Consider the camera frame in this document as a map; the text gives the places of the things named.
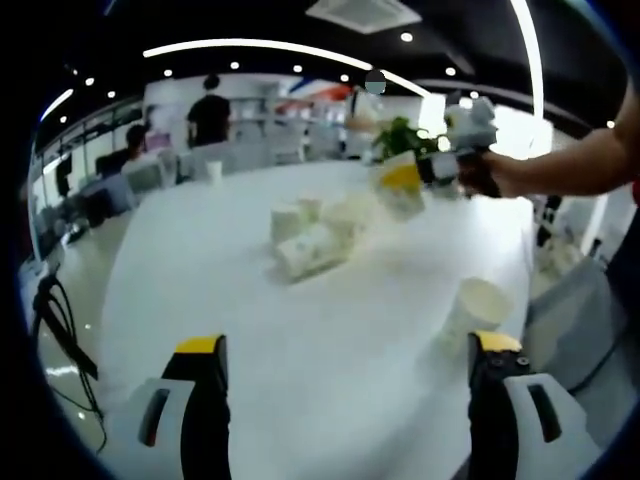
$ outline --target office desk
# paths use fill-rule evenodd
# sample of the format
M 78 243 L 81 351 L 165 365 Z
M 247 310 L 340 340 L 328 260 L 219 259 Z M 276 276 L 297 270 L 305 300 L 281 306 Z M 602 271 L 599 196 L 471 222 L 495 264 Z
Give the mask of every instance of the office desk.
M 451 478 L 470 451 L 466 358 L 439 357 L 432 339 L 468 276 L 509 294 L 501 329 L 520 336 L 533 209 L 428 196 L 420 217 L 379 232 L 345 265 L 278 281 L 270 207 L 366 188 L 366 178 L 358 164 L 314 163 L 147 197 L 107 288 L 104 408 L 159 377 L 182 340 L 225 333 L 234 480 Z

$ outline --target potted plant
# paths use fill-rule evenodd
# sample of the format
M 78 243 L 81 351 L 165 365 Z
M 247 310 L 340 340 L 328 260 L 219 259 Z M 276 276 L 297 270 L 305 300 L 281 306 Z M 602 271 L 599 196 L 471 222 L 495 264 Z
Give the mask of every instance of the potted plant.
M 373 141 L 374 147 L 380 148 L 377 163 L 413 150 L 416 160 L 424 160 L 429 153 L 438 151 L 438 138 L 420 138 L 418 130 L 409 126 L 409 119 L 396 117 L 388 123 Z

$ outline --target floor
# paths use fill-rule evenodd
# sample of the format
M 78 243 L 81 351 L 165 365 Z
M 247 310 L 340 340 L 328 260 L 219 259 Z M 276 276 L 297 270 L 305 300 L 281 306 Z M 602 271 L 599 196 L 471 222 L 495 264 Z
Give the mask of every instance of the floor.
M 91 234 L 56 253 L 61 255 L 59 279 L 69 295 L 80 345 L 94 359 L 100 335 L 105 289 L 130 219 L 130 213 L 112 218 Z M 535 270 L 533 297 L 544 292 L 555 281 L 553 274 L 543 273 L 538 268 Z M 42 363 L 50 385 L 75 402 L 87 405 L 76 367 L 70 364 L 46 327 L 40 332 L 39 342 Z M 103 442 L 103 433 L 93 414 L 58 395 L 57 398 L 87 447 L 97 450 Z

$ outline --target paper cup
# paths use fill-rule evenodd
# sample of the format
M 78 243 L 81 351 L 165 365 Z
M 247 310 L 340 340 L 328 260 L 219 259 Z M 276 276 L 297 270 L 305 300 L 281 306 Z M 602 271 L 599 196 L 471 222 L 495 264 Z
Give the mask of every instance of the paper cup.
M 300 197 L 298 205 L 302 209 L 303 215 L 309 223 L 315 223 L 320 219 L 320 211 L 322 210 L 322 201 L 313 197 Z
M 299 205 L 281 205 L 271 209 L 271 243 L 277 247 L 282 242 L 300 235 L 307 226 Z
M 407 221 L 424 210 L 422 180 L 413 151 L 386 160 L 371 172 L 369 181 L 380 203 L 397 221 Z
M 480 278 L 464 279 L 456 293 L 439 342 L 458 353 L 475 330 L 496 330 L 510 315 L 513 304 L 496 285 Z
M 222 162 L 206 162 L 207 175 L 209 180 L 214 185 L 219 185 L 222 182 Z
M 340 238 L 322 224 L 276 248 L 276 261 L 290 280 L 296 280 L 346 259 Z

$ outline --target white paper cup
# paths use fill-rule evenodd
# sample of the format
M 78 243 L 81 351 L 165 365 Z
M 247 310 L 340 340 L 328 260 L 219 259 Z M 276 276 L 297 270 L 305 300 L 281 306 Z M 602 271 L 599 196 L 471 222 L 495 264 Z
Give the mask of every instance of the white paper cup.
M 214 185 L 219 185 L 222 182 L 222 162 L 206 162 L 207 175 L 209 180 Z
M 279 267 L 296 280 L 346 258 L 340 238 L 330 228 L 315 224 L 276 248 Z
M 271 209 L 271 243 L 282 242 L 300 235 L 307 226 L 300 205 L 280 205 Z
M 315 223 L 320 219 L 322 201 L 314 197 L 300 197 L 297 201 L 309 223 Z
M 496 285 L 480 278 L 466 278 L 460 282 L 438 341 L 451 353 L 458 353 L 469 333 L 496 330 L 512 309 L 511 300 Z

